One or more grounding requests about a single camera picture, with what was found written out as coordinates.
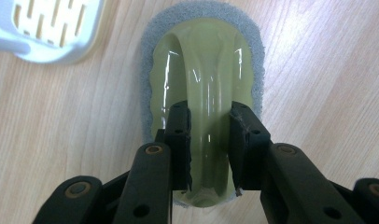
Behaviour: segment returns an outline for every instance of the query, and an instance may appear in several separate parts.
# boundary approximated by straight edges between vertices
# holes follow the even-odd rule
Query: sponge
[[[227,22],[232,28],[229,28],[229,26],[224,25],[218,21]],[[190,30],[196,30],[196,32],[194,31],[195,35],[190,35],[189,33]],[[173,36],[177,36],[177,37],[181,36],[179,37],[180,41],[177,43],[176,42],[177,39]],[[197,87],[201,87],[201,88],[200,89],[189,88],[186,91],[189,94],[188,95],[189,102],[191,102],[189,104],[189,109],[191,109],[191,112],[195,113],[195,116],[193,116],[192,125],[193,127],[195,126],[197,127],[195,130],[193,130],[194,132],[191,132],[191,134],[193,135],[192,140],[191,140],[191,154],[193,157],[191,167],[193,169],[193,172],[191,170],[191,175],[192,177],[195,177],[194,182],[193,182],[195,184],[195,186],[193,186],[195,187],[195,191],[185,193],[185,195],[177,193],[177,194],[174,194],[174,196],[175,196],[175,199],[178,199],[180,202],[185,203],[187,205],[194,205],[194,206],[200,206],[200,207],[212,206],[214,204],[222,202],[224,199],[228,199],[227,193],[230,193],[231,190],[233,190],[230,187],[230,183],[227,183],[227,181],[230,182],[231,172],[227,170],[228,159],[226,159],[226,156],[225,156],[226,153],[224,154],[224,151],[227,149],[226,148],[227,144],[225,142],[227,141],[226,135],[228,131],[228,128],[227,128],[228,126],[227,126],[227,121],[226,121],[228,119],[226,117],[228,116],[228,114],[226,115],[226,112],[229,111],[229,109],[231,108],[230,106],[231,98],[222,96],[222,95],[226,95],[227,91],[224,91],[224,93],[221,96],[219,96],[220,95],[219,92],[221,90],[227,90],[227,89],[222,88],[220,85],[215,86],[214,83],[216,83],[216,81],[217,82],[223,81],[222,84],[224,84],[225,81],[229,81],[231,76],[236,76],[236,74],[242,74],[242,72],[239,72],[242,70],[238,70],[236,72],[233,71],[233,73],[229,75],[230,71],[232,71],[232,68],[229,66],[224,66],[226,64],[222,63],[222,62],[226,62],[226,63],[230,62],[229,55],[233,54],[233,51],[236,50],[236,48],[226,49],[226,47],[233,46],[232,41],[236,43],[236,40],[237,40],[236,37],[233,40],[233,38],[231,37],[225,38],[224,36],[225,37],[239,36],[239,39],[242,39],[242,40],[244,39],[246,41],[246,49],[244,52],[247,52],[246,55],[248,55],[248,52],[250,51],[251,62],[249,60],[246,60],[246,64],[248,66],[247,65],[245,66],[245,61],[243,61],[243,63],[245,67],[248,67],[248,68],[250,66],[252,67],[252,69],[246,70],[246,71],[250,71],[249,73],[248,72],[246,73],[246,77],[252,77],[253,72],[254,72],[254,80],[256,81],[253,83],[251,87],[251,98],[253,102],[253,110],[255,114],[260,118],[261,106],[262,106],[262,93],[263,93],[264,70],[263,70],[262,65],[263,65],[263,59],[264,59],[264,48],[260,40],[260,31],[258,27],[253,23],[251,19],[248,18],[248,16],[245,13],[243,13],[239,9],[232,7],[228,4],[219,3],[215,1],[184,2],[184,3],[177,4],[173,7],[165,9],[163,12],[157,15],[150,22],[150,24],[148,25],[143,35],[142,42],[141,42],[142,56],[143,56],[142,76],[141,76],[141,79],[142,79],[141,91],[142,91],[142,96],[143,96],[142,98],[143,131],[144,131],[144,138],[147,142],[152,141],[151,132],[150,132],[152,121],[153,121],[152,114],[154,114],[154,118],[157,118],[156,120],[159,120],[158,119],[159,116],[155,116],[155,111],[159,111],[158,108],[157,110],[155,110],[155,108],[152,107],[154,108],[154,110],[153,110],[153,113],[151,113],[150,112],[151,110],[149,107],[150,104],[155,102],[155,99],[156,99],[156,98],[153,98],[154,100],[152,100],[151,94],[156,95],[158,93],[156,89],[154,90],[155,92],[152,92],[150,88],[150,82],[149,82],[150,73],[152,75],[151,77],[153,81],[151,81],[151,83],[153,85],[153,88],[155,88],[156,82],[160,83],[157,86],[165,89],[164,95],[166,95],[166,92],[171,91],[169,89],[169,86],[166,86],[166,81],[167,80],[170,81],[171,80],[170,78],[183,76],[184,79],[179,79],[180,80],[179,82],[176,82],[174,86],[171,86],[176,90],[178,89],[179,92],[182,92],[182,90],[180,90],[180,87],[177,85],[181,86],[181,83],[184,86],[186,85],[185,74],[187,74],[187,72],[184,70],[180,70],[180,72],[176,73],[174,76],[171,76],[169,78],[167,77],[167,76],[170,76],[167,74],[171,74],[170,73],[171,71],[169,71],[169,67],[171,65],[169,66],[165,65],[166,63],[163,60],[160,60],[161,57],[159,55],[161,54],[161,46],[166,46],[166,45],[176,46],[177,44],[182,45],[182,47],[180,48],[183,48],[183,50],[185,49],[183,51],[184,54],[183,52],[181,52],[181,50],[179,54],[175,54],[175,50],[174,51],[168,50],[166,52],[169,52],[169,54],[174,53],[175,55],[182,54],[182,56],[186,59],[185,60],[186,69],[189,69],[188,71],[191,71],[191,72],[193,71],[194,73],[193,75],[195,75],[196,77],[199,74],[198,75],[195,74],[195,70],[201,69],[201,67],[203,66],[207,68],[205,70],[201,69],[202,70],[201,74],[203,74],[201,75],[202,80],[200,78],[199,79],[196,78],[195,80],[196,83],[198,82],[203,83],[203,84],[195,84]],[[209,51],[209,50],[212,50],[212,48],[210,47],[218,46],[217,42],[220,41],[221,38],[225,39],[225,41],[228,40],[228,42],[225,42],[225,45],[223,45],[224,47],[223,46],[221,46],[221,48],[217,47],[215,49],[216,50],[215,54],[213,54],[211,51]],[[248,97],[248,95],[250,95],[250,85],[252,82],[251,80],[253,80],[253,78],[251,78],[250,81],[245,82],[245,84],[247,85],[246,88],[238,89],[239,97],[235,97],[232,99],[243,99],[242,96]],[[202,87],[206,87],[206,89],[204,89],[204,92],[210,91],[210,93],[198,93],[198,92],[203,92]],[[223,102],[224,104],[223,108],[225,108],[226,110],[223,110],[222,113],[220,113],[219,115],[216,113],[214,109],[211,109],[211,110],[207,109],[207,111],[205,111],[204,109],[202,109],[204,108],[202,106],[203,103],[202,105],[198,103],[198,102],[202,102],[204,98],[208,99],[210,94],[216,94],[216,97],[217,97],[216,99],[218,100],[218,102]],[[216,104],[214,103],[215,98],[212,98],[213,104],[210,104],[210,102],[212,101],[210,99],[209,100],[207,99],[206,99],[206,102],[208,102],[207,105],[210,105],[212,107],[216,106],[215,108],[216,110],[220,109],[220,103],[216,103]],[[166,103],[165,100],[163,100],[162,102],[163,102],[162,110],[164,111],[165,108],[168,108],[168,106],[167,107],[165,106],[165,103]],[[203,119],[199,119],[202,117],[200,116],[200,113],[201,114],[205,113],[206,116]],[[205,141],[202,139],[206,139],[207,136],[208,136],[208,143],[203,143]]]
[[[149,109],[152,92],[148,79],[153,65],[153,51],[166,32],[180,22],[196,18],[215,18],[225,21],[239,30],[245,37],[251,50],[254,79],[257,80],[257,82],[253,83],[251,92],[253,97],[252,109],[256,116],[261,119],[265,52],[258,26],[243,11],[227,3],[216,1],[182,2],[166,8],[159,13],[148,24],[142,36],[140,78],[143,136],[145,142],[153,141],[151,136],[152,115]]]

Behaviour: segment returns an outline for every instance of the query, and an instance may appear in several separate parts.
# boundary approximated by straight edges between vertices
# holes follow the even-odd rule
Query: translucent plastic
[[[202,18],[167,32],[153,57],[152,133],[164,128],[172,104],[188,100],[191,111],[192,191],[174,197],[197,207],[224,202],[234,193],[227,153],[232,101],[252,106],[249,47],[228,23]]]

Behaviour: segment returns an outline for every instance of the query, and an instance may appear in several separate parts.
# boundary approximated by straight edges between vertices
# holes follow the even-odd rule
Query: wooden table
[[[64,180],[104,183],[142,142],[140,37],[177,1],[114,1],[101,46],[82,63],[27,63],[0,52],[0,223],[29,223]],[[263,122],[330,180],[379,178],[379,1],[226,1],[260,27]],[[266,222],[257,192],[174,223]]]

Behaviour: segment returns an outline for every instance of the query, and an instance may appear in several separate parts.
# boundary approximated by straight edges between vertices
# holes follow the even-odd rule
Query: white plastic object
[[[74,63],[93,46],[109,0],[0,0],[0,50],[35,63]]]

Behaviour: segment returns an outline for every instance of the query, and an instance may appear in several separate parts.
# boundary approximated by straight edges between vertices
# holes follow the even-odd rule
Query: gray scouring pad
[[[225,21],[241,32],[246,39],[252,54],[254,79],[257,80],[257,82],[253,83],[251,92],[254,102],[253,111],[257,117],[260,118],[262,111],[263,62],[265,53],[260,39],[260,30],[257,25],[243,11],[227,3],[217,1],[182,2],[158,14],[148,24],[141,40],[141,111],[145,142],[153,141],[151,136],[152,115],[149,107],[152,92],[148,79],[153,66],[153,51],[167,31],[180,22],[196,18],[215,18]]]

